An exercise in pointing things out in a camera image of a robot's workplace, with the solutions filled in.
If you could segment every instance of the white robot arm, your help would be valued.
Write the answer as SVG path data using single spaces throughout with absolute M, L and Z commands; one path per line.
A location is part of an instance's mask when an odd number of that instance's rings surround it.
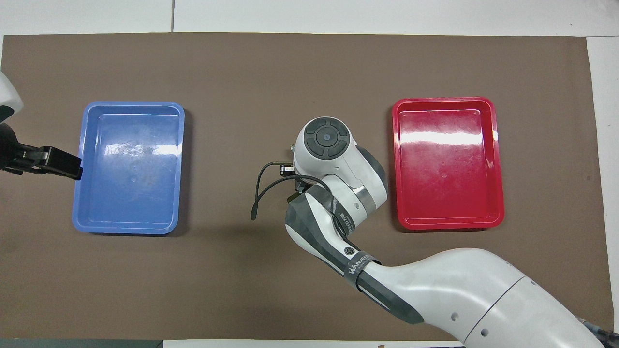
M 15 87 L 0 71 L 0 123 L 14 113 L 18 113 L 23 107 L 24 103 L 17 94 Z
M 51 146 L 35 147 L 17 141 L 15 132 L 4 122 L 24 107 L 9 79 L 0 72 L 0 170 L 21 175 L 24 172 L 54 174 L 80 180 L 82 160 Z
M 488 251 L 455 249 L 387 267 L 350 243 L 347 236 L 388 190 L 383 168 L 341 121 L 306 124 L 293 166 L 322 184 L 290 202 L 288 234 L 399 319 L 441 328 L 468 348 L 602 347 L 548 292 Z

